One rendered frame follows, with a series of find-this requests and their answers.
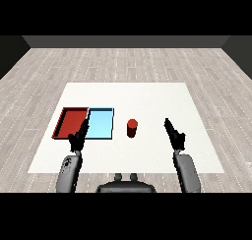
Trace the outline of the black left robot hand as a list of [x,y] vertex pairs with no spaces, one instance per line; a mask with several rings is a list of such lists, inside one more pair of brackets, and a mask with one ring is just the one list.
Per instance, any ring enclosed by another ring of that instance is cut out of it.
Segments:
[[76,132],[75,134],[68,135],[68,141],[71,145],[70,148],[71,152],[79,153],[82,151],[82,149],[84,148],[84,143],[89,128],[90,128],[89,119],[86,118],[82,122],[78,132]]

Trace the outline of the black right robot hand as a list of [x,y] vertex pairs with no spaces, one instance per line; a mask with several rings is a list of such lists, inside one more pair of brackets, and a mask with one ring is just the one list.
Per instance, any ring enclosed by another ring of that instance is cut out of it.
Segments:
[[169,136],[172,148],[174,150],[185,150],[185,134],[175,130],[168,118],[164,120],[164,128]]

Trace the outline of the red shallow open box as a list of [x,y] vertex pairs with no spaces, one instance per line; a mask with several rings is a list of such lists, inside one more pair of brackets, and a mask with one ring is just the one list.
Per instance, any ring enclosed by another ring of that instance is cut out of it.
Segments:
[[69,134],[78,132],[81,124],[87,118],[88,110],[87,107],[64,107],[51,138],[67,140]]

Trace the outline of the light blue shallow open box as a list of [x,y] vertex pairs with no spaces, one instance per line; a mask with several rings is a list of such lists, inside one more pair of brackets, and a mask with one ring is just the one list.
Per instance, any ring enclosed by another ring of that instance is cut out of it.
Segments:
[[91,107],[88,120],[87,140],[111,140],[114,109],[111,107]]

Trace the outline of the small red can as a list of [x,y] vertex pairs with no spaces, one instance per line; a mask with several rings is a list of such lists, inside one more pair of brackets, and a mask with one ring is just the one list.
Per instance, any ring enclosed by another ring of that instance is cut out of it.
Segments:
[[136,136],[138,122],[135,119],[130,119],[127,123],[127,136],[134,138]]

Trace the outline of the dark grey robot body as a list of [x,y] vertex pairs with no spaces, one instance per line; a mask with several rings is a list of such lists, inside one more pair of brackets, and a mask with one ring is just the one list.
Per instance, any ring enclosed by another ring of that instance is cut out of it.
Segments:
[[156,188],[145,182],[140,182],[136,173],[130,174],[129,181],[122,180],[122,174],[116,173],[114,180],[96,188],[97,193],[155,193]]

